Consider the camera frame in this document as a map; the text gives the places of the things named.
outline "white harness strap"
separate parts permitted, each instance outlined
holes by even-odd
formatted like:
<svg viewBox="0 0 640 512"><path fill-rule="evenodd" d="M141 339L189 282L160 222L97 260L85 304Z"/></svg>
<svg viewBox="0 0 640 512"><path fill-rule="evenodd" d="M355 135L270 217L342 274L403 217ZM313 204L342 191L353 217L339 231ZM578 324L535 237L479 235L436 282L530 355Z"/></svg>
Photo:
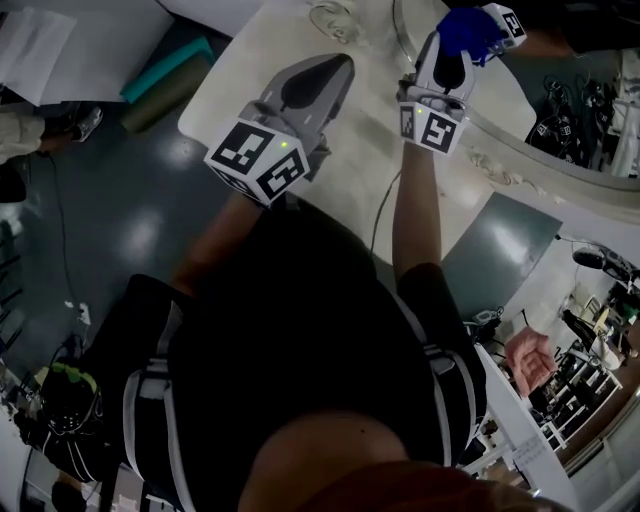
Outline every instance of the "white harness strap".
<svg viewBox="0 0 640 512"><path fill-rule="evenodd" d="M462 379L464 380L464 386L467 389L467 399L469 400L469 438L467 439L466 446L468 447L471 444L471 440L475 434L475 423L476 423L476 392L473 387L473 379L471 378L471 374L469 373L469 368L467 368L467 364L464 362L464 359L460 357L457 353L447 350L447 354L453 357L453 360L456 362L460 373L462 374Z"/></svg>
<svg viewBox="0 0 640 512"><path fill-rule="evenodd" d="M449 417L447 416L447 406L444 402L438 375L433 369L433 398L438 411L438 423L440 424L440 437L442 438L442 465L451 466L451 432L449 431Z"/></svg>
<svg viewBox="0 0 640 512"><path fill-rule="evenodd" d="M167 421L167 445L174 485L184 512L195 512L182 465L173 401L173 388L171 386L171 378L169 377L169 367L167 364L169 345L171 339L182 324L182 319L182 311L178 305L172 301L164 330L156 346L155 356L149 360L149 364L145 370L134 372L127 381L123 397L123 430L125 451L129 464L131 464L131 467L138 476L144 480L144 477L140 474L135 455L136 400L140 397L147 400L162 400L164 402Z"/></svg>
<svg viewBox="0 0 640 512"><path fill-rule="evenodd" d="M127 460L136 474L144 480L136 462L136 398L138 397L141 373L142 370L132 373L124 388L122 397L122 430Z"/></svg>
<svg viewBox="0 0 640 512"><path fill-rule="evenodd" d="M424 332L424 328L418 320L418 317L400 297L395 294L392 294L392 296L398 304L400 311L402 311L407 319L407 322L413 330L416 338L420 343L422 343L425 355L429 358L431 375L433 376L433 398L436 404L436 410L438 411L440 438L442 440L442 465L445 467L451 466L451 432L449 431L449 417L447 415L447 406L444 401L444 395L442 394L440 382L438 381L438 375L442 375L449 370L452 370L455 366L455 362L446 357L444 352L436 345L428 345L427 335Z"/></svg>

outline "shoe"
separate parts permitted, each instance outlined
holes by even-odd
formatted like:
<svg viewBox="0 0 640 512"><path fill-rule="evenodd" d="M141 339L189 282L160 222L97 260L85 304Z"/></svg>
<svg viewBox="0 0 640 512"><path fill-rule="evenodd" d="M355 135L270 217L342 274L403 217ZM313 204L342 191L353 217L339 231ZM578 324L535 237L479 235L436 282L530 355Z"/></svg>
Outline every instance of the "shoe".
<svg viewBox="0 0 640 512"><path fill-rule="evenodd" d="M80 138L76 142L84 142L89 135L100 126L104 113L100 107L95 107L89 115L78 122L76 127L80 130Z"/></svg>

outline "desk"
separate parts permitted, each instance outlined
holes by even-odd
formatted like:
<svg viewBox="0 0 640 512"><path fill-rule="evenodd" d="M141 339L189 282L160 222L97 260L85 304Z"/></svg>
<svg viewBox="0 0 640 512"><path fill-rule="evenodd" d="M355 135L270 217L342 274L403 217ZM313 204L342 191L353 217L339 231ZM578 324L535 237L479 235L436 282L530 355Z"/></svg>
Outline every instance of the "desk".
<svg viewBox="0 0 640 512"><path fill-rule="evenodd" d="M361 20L366 38L372 42L363 45L341 45L329 39L311 24L306 12L262 7L218 59L180 117L178 128L208 147L219 125L237 117L248 101L258 98L279 70L313 55L348 53L355 62L356 77L338 118L325 132L333 155L313 183L300 180L291 191L340 221L368 245L380 202L402 160L395 94L398 80L410 67L397 44L391 5L391 0L369 0L366 10L361 9L366 13L366 19ZM441 18L436 6L441 12L443 4L425 0L421 5L423 23L415 30L417 37L425 39ZM498 70L504 73L506 68L496 59L480 73L471 105L481 110L489 96L520 97L522 110L502 108L487 115L524 139L535 115L515 80L503 83L491 78L494 71L501 76ZM468 164L467 168L458 166L458 159L468 162L463 147L452 159L435 159L444 254L493 191L479 172L469 172ZM386 261L391 261L395 200L394 191L383 210L376 239L376 253Z"/></svg>

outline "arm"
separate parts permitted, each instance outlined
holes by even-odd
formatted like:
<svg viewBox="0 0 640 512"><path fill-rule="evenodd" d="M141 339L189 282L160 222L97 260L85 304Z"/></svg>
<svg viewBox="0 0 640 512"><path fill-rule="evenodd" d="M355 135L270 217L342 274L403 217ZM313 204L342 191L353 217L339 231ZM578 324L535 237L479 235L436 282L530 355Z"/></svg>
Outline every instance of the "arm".
<svg viewBox="0 0 640 512"><path fill-rule="evenodd" d="M400 189L393 218L396 282L421 263L440 265L440 210L433 153L405 143Z"/></svg>
<svg viewBox="0 0 640 512"><path fill-rule="evenodd" d="M262 210L250 199L234 192L187 254L172 286L193 297L198 282L238 250L261 214Z"/></svg>

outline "blue glove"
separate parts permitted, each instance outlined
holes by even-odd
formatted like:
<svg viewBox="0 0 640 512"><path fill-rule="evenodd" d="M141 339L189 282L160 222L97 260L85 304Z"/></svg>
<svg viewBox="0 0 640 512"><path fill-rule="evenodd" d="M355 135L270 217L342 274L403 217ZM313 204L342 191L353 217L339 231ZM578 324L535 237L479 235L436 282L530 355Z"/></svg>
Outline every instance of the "blue glove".
<svg viewBox="0 0 640 512"><path fill-rule="evenodd" d="M471 60L484 67L489 48L504 39L491 15L475 7L452 9L438 24L440 45L449 57L469 52Z"/></svg>

